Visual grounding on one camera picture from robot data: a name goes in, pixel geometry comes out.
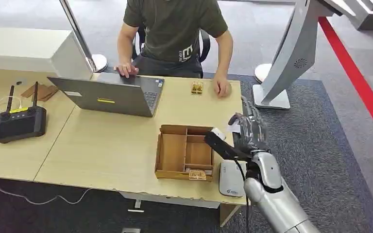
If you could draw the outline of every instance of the man's left hand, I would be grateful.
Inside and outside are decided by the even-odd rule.
[[[212,84],[219,98],[227,97],[231,94],[231,84],[228,82],[226,75],[216,73]]]

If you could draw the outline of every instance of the gray laptop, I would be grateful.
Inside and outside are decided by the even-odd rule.
[[[142,117],[153,117],[164,85],[163,79],[113,73],[101,73],[97,81],[48,79],[80,108]]]

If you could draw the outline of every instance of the red stripe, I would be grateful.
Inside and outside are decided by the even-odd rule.
[[[354,85],[355,90],[358,92],[359,96],[365,104],[365,107],[367,107],[368,111],[373,117],[373,90],[368,85],[359,69],[356,67],[354,61],[348,54],[347,50],[345,49],[341,40],[338,38],[327,18],[320,17],[318,19],[318,22],[320,23],[322,30],[324,31],[325,36],[327,37],[332,49],[337,55],[339,62],[341,63],[352,84]]]

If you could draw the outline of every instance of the man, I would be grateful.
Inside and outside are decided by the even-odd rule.
[[[231,92],[227,80],[233,40],[216,0],[128,0],[118,36],[121,75],[149,74],[200,77],[199,30],[218,43],[218,69],[213,87],[219,97]],[[131,64],[132,41],[139,27],[146,27],[142,53]]]

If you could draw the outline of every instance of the pole base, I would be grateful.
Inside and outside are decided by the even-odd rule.
[[[274,108],[274,109],[289,109],[289,99],[286,90],[283,90],[277,97],[269,103],[262,103],[265,97],[264,90],[261,85],[255,84],[252,86],[254,92],[254,104],[258,108]]]
[[[101,73],[108,66],[108,61],[102,54],[93,54],[92,60],[94,61],[96,67],[96,70],[94,71],[95,73]]]
[[[265,63],[265,64],[260,64],[259,66],[255,68],[255,71],[254,71],[255,80],[259,84],[261,84],[267,78],[271,67],[272,67],[271,63]]]

